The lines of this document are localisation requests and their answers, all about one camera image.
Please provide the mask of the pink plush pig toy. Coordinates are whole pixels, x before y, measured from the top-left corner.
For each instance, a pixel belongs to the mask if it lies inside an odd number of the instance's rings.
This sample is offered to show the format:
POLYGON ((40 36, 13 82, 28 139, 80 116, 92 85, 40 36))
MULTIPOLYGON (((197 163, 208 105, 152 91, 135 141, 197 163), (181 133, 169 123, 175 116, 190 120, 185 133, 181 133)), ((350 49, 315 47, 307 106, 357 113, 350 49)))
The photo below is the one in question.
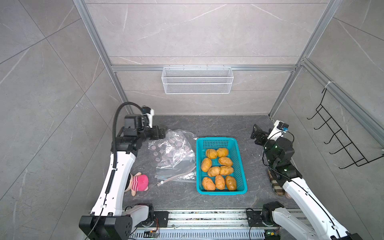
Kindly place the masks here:
POLYGON ((135 175, 129 174, 125 192, 131 192, 135 196, 137 192, 145 192, 149 189, 149 178, 138 172, 135 175))

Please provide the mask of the clear pink-dotted zipper bag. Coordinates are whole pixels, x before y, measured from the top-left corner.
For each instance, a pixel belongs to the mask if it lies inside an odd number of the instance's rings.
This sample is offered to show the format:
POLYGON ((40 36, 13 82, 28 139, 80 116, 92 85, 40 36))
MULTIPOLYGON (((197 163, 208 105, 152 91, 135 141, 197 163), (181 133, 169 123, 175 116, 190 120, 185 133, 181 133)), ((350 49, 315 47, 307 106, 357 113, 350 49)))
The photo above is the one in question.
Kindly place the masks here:
POLYGON ((185 130, 168 130, 166 137, 149 142, 148 149, 157 162, 158 186, 169 182, 195 183, 197 136, 185 130))

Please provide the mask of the checkered beige cloth item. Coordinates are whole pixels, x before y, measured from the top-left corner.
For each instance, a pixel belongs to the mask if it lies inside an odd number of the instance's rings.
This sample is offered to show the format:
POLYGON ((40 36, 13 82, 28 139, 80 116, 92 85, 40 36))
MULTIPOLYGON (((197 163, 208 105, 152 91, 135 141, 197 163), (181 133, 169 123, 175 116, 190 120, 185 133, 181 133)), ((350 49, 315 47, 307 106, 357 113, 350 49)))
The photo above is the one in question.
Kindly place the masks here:
POLYGON ((285 196, 287 199, 292 199, 292 197, 285 192, 285 190, 278 184, 278 182, 274 179, 274 177, 271 174, 271 171, 268 169, 267 170, 271 186, 275 192, 276 195, 278 196, 285 196))

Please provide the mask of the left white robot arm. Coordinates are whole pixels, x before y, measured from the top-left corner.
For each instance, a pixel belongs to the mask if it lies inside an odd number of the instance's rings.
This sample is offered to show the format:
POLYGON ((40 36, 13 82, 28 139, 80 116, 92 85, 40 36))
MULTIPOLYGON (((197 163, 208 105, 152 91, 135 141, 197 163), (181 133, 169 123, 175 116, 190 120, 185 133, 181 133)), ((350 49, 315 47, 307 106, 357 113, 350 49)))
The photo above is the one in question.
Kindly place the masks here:
POLYGON ((136 204, 126 210, 123 198, 126 191, 137 193, 144 180, 143 174, 132 175, 131 169, 142 143, 164 139, 166 128, 113 128, 111 160, 108 173, 97 202, 88 216, 82 216, 79 228, 87 240, 129 240, 133 228, 151 226, 155 220, 152 204, 136 204))

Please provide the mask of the teal plastic basket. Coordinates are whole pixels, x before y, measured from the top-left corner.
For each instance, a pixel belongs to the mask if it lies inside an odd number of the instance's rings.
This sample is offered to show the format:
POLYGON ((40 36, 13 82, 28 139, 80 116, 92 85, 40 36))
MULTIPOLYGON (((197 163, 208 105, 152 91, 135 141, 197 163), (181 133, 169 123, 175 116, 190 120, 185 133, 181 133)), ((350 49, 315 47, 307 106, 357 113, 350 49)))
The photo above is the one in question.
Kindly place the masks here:
MULTIPOLYGON (((220 167, 221 165, 218 162, 219 158, 212 160, 212 167, 220 167)), ((196 163, 197 163, 197 191, 202 195, 211 195, 211 196, 234 196, 234 195, 243 195, 247 192, 248 187, 246 183, 246 177, 244 173, 243 163, 241 159, 240 149, 238 146, 237 140, 234 138, 225 138, 225 137, 205 137, 199 138, 196 141, 196 163), (203 178, 208 177, 212 179, 215 183, 215 177, 209 177, 207 172, 204 173, 201 170, 201 163, 206 158, 206 150, 219 148, 227 148, 229 150, 229 155, 227 156, 233 161, 232 168, 234 172, 231 175, 237 181, 237 190, 229 191, 227 187, 220 191, 216 188, 215 191, 206 191, 202 186, 203 178)))

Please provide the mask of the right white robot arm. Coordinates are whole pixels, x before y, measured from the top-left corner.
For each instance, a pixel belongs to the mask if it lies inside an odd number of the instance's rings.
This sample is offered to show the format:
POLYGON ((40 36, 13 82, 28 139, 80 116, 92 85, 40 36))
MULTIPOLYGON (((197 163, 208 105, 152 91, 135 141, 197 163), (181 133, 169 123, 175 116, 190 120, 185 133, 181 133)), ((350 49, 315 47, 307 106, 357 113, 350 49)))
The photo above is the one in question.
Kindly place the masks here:
POLYGON ((360 240, 359 234, 351 233, 332 216, 292 164, 293 141, 284 137, 288 127, 276 121, 274 127, 265 132, 254 125, 251 139, 263 147, 262 162, 268 168, 271 184, 277 192, 283 191, 296 202, 310 224, 298 220, 277 201, 264 204, 261 222, 267 227, 282 227, 297 240, 360 240))

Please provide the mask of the metal base rail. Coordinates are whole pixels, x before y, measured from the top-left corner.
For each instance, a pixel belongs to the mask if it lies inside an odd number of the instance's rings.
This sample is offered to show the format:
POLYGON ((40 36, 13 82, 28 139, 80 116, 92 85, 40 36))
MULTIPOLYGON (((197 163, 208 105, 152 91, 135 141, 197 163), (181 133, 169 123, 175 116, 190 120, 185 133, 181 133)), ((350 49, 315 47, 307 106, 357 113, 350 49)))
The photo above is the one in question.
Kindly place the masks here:
POLYGON ((262 222, 261 209, 158 209, 150 227, 135 227, 130 240, 292 240, 279 225, 262 222))

